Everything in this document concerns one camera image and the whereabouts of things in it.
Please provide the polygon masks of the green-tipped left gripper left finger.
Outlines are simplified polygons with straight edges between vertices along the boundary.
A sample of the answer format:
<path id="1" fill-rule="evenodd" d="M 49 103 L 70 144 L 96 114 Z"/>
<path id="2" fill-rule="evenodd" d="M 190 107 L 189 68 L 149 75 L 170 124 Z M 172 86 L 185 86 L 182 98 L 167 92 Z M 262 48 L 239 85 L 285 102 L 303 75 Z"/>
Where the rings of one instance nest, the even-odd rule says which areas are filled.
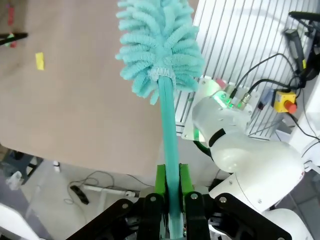
<path id="1" fill-rule="evenodd" d="M 136 202 L 122 198 L 68 237 L 69 240 L 159 240 L 166 214 L 166 167 L 157 166 L 154 191 Z"/>

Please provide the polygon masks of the green-tipped left gripper right finger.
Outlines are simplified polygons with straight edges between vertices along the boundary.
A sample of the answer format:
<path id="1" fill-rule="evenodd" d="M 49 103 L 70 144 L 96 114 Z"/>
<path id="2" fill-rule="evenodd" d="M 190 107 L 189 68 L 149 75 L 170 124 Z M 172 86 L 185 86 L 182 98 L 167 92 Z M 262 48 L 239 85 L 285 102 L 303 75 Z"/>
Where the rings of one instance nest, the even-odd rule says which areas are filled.
<path id="1" fill-rule="evenodd" d="M 179 165 L 188 240 L 209 240 L 209 225 L 232 240 L 291 240 L 292 236 L 229 193 L 195 191 L 189 166 Z"/>

